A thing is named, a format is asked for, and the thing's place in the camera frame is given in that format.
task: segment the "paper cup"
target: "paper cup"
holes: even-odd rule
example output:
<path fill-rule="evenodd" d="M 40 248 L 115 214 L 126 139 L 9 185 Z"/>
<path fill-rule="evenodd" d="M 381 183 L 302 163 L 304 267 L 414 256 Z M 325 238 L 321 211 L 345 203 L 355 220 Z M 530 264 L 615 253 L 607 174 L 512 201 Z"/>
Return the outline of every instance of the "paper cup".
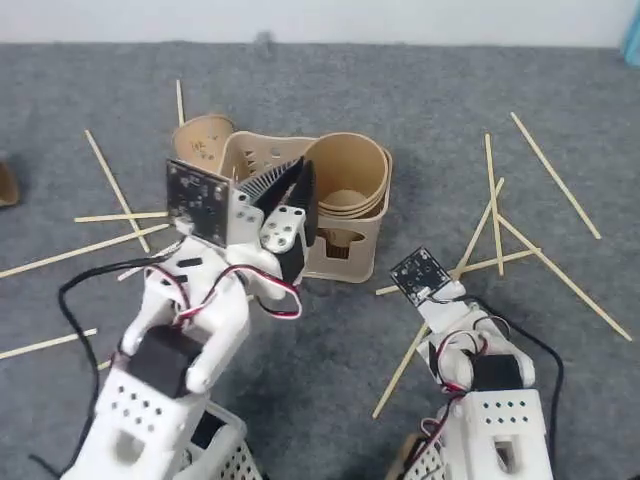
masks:
<path fill-rule="evenodd" d="M 316 188 L 321 199 L 318 206 L 322 211 L 350 214 L 373 208 L 385 191 L 389 166 L 384 151 L 364 135 L 325 135 L 313 142 L 304 156 L 316 169 Z M 341 191 L 355 192 L 347 194 L 348 201 L 353 203 L 345 205 L 347 195 L 337 193 Z"/>
<path fill-rule="evenodd" d="M 18 182 L 6 163 L 0 162 L 0 207 L 15 205 L 20 199 Z"/>
<path fill-rule="evenodd" d="M 180 160 L 207 172 L 220 173 L 222 153 L 233 123 L 224 115 L 205 115 L 189 120 L 173 133 L 173 148 Z"/>

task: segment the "carpet floor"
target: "carpet floor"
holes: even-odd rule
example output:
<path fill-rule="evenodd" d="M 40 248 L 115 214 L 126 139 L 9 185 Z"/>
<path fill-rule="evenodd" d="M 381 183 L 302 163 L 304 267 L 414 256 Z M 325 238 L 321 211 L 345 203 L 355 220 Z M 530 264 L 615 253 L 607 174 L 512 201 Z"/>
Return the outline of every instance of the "carpet floor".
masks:
<path fill-rule="evenodd" d="M 90 128 L 136 211 L 163 208 L 164 159 L 177 123 L 224 112 L 239 129 L 316 136 L 359 131 L 395 159 L 376 268 L 364 284 L 304 282 L 295 323 L 256 315 L 213 389 L 240 415 L 264 470 L 280 479 L 377 479 L 421 417 L 445 399 L 414 358 L 378 421 L 371 412 L 420 318 L 399 294 L 375 297 L 419 245 L 450 267 L 488 200 L 483 135 L 493 134 L 504 215 L 634 336 L 640 336 L 640 71 L 614 51 L 407 46 L 0 46 L 0 150 L 20 178 L 20 206 L 0 210 L 0 271 L 130 232 L 87 144 Z M 515 111 L 602 233 L 596 240 L 509 118 Z M 158 223 L 141 222 L 144 226 Z M 172 234 L 152 236 L 155 249 Z M 505 252 L 523 247 L 503 231 Z M 135 242 L 0 280 L 0 350 L 69 333 L 59 285 L 92 266 L 140 256 Z M 472 261 L 493 258 L 491 229 Z M 533 257 L 463 277 L 566 363 L 558 479 L 640 473 L 640 353 Z M 71 295 L 107 359 L 139 307 L 141 278 L 87 282 Z M 548 418 L 553 361 L 524 339 Z M 0 477 L 45 479 L 27 460 L 71 453 L 90 390 L 69 344 L 0 361 Z"/>

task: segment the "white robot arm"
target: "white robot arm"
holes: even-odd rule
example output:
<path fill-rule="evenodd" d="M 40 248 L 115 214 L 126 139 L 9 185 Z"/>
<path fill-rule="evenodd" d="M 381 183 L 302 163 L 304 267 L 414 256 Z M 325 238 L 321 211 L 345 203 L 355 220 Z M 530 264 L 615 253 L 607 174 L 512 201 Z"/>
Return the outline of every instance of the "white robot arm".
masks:
<path fill-rule="evenodd" d="M 469 301 L 424 248 L 392 278 L 429 327 L 417 350 L 451 396 L 438 418 L 423 419 L 387 479 L 552 480 L 535 369 L 508 338 L 513 324 Z"/>
<path fill-rule="evenodd" d="M 275 317 L 300 316 L 294 285 L 317 226 L 313 165 L 290 162 L 237 189 L 178 161 L 167 175 L 169 211 L 186 238 L 145 271 L 140 311 L 64 480 L 206 480 L 229 469 L 261 478 L 244 423 L 209 392 L 249 334 L 248 295 Z M 286 295 L 295 310 L 267 307 Z"/>

